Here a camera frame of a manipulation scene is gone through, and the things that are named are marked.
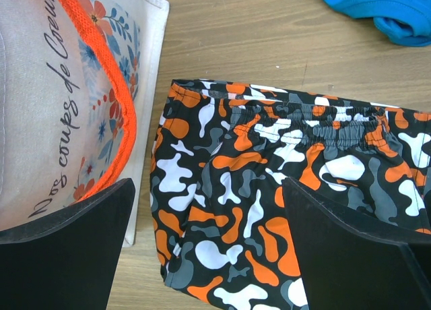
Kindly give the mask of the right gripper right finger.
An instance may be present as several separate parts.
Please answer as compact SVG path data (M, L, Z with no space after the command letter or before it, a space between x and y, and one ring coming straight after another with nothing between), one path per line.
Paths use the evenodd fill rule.
M282 182L310 309L429 309L430 235Z

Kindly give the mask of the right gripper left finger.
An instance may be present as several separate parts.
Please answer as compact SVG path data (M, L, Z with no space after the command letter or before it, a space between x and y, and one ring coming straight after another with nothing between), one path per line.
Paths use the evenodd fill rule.
M134 198L132 179L122 179L1 231L1 308L105 309Z

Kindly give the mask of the beige canvas tote bag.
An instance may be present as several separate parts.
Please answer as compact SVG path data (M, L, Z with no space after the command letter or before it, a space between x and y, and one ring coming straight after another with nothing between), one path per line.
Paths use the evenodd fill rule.
M106 183L140 185L167 0L74 0L119 68L135 129L61 0L1 0L1 228L66 208Z

